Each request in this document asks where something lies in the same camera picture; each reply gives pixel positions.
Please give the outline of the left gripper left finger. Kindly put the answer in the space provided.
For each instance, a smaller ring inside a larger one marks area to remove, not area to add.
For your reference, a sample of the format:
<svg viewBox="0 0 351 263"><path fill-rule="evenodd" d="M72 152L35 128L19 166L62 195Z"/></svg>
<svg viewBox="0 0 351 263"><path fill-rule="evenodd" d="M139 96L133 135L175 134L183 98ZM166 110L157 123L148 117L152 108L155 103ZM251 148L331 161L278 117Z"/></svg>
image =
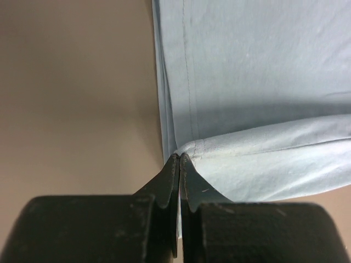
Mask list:
<svg viewBox="0 0 351 263"><path fill-rule="evenodd" d="M5 262L172 262L178 242L178 155L132 195L39 196L22 209Z"/></svg>

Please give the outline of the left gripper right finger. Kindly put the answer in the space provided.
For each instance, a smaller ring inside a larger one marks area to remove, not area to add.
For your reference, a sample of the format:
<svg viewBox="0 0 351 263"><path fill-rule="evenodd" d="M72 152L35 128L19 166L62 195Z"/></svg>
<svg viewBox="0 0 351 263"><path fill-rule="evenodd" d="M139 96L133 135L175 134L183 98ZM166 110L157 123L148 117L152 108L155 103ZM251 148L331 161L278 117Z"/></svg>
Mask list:
<svg viewBox="0 0 351 263"><path fill-rule="evenodd" d="M349 262L333 219L314 203L232 202L179 163L185 262Z"/></svg>

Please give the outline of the light blue t shirt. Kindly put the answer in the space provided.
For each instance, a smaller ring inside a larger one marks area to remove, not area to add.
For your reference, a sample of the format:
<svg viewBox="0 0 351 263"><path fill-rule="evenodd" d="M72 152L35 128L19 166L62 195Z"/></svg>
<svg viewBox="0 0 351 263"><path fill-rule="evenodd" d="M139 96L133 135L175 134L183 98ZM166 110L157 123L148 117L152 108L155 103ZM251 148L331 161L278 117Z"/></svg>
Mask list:
<svg viewBox="0 0 351 263"><path fill-rule="evenodd" d="M350 1L153 1L163 157L235 202L350 185Z"/></svg>

